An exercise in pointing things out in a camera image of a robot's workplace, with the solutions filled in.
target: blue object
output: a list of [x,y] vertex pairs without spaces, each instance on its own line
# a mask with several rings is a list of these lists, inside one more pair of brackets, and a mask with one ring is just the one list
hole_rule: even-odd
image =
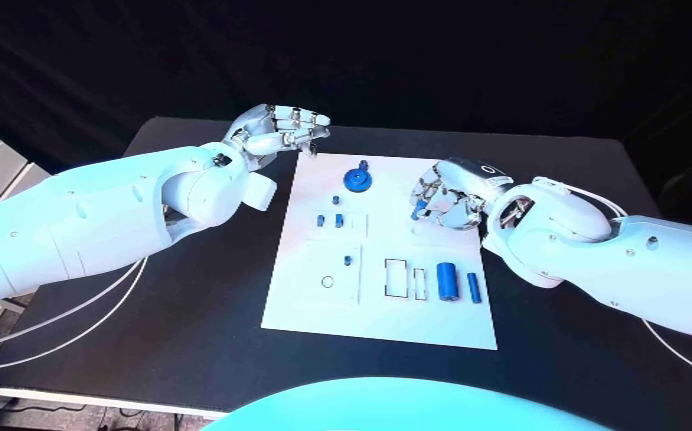
[[421,201],[418,201],[418,202],[415,203],[413,214],[410,215],[410,219],[412,219],[413,221],[418,221],[418,211],[419,211],[422,208],[425,208],[425,201],[422,201],[422,199],[421,199]]
[[361,193],[372,185],[372,176],[367,172],[367,161],[360,161],[356,169],[350,169],[343,176],[343,185],[353,193]]
[[439,299],[442,301],[457,301],[457,268],[451,263],[439,263],[436,265],[436,288],[439,291]]
[[468,278],[468,287],[471,288],[471,301],[477,304],[480,303],[480,289],[475,273],[468,273],[465,277]]
[[464,429],[483,430],[605,430],[573,414],[485,389],[374,377],[336,379],[281,391],[232,411],[204,429],[419,431],[457,429],[461,424]]

